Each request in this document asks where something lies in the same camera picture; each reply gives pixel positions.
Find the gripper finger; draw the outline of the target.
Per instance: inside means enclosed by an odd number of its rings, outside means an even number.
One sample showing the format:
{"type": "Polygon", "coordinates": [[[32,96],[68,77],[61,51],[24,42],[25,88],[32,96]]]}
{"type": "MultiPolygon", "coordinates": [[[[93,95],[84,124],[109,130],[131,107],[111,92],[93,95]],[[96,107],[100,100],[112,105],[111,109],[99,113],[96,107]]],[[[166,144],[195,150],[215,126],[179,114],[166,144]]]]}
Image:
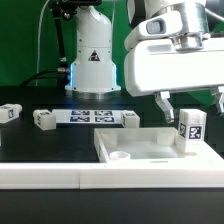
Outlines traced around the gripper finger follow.
{"type": "Polygon", "coordinates": [[[175,120],[174,108],[169,102],[170,93],[168,91],[157,92],[155,94],[155,102],[164,112],[167,123],[172,123],[175,120]]]}
{"type": "Polygon", "coordinates": [[[211,95],[214,98],[213,108],[221,116],[224,114],[224,85],[211,88],[211,95]]]}

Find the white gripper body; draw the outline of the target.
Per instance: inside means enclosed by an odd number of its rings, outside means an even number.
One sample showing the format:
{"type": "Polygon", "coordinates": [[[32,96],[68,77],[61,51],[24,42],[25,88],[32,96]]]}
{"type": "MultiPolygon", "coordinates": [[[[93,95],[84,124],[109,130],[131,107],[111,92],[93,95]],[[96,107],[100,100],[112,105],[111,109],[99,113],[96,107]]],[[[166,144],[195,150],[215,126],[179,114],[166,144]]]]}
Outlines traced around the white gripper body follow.
{"type": "Polygon", "coordinates": [[[169,39],[137,44],[124,62],[132,96],[183,92],[224,85],[224,38],[211,38],[199,51],[177,52],[169,39]]]}

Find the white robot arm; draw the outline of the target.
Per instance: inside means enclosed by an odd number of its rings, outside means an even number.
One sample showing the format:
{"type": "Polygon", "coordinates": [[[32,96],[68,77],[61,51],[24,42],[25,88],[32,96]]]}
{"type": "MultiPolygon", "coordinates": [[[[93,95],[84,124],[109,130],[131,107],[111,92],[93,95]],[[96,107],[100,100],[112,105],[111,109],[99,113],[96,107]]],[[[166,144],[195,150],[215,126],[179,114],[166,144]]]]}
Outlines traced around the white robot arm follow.
{"type": "MultiPolygon", "coordinates": [[[[69,89],[84,96],[117,91],[112,62],[112,26],[96,11],[101,0],[77,3],[77,57],[69,89]]],[[[216,111],[224,114],[224,77],[212,69],[224,65],[224,38],[209,32],[207,8],[213,0],[126,0],[131,32],[125,39],[127,91],[153,95],[167,122],[175,119],[168,101],[173,92],[209,89],[216,111]]]]}

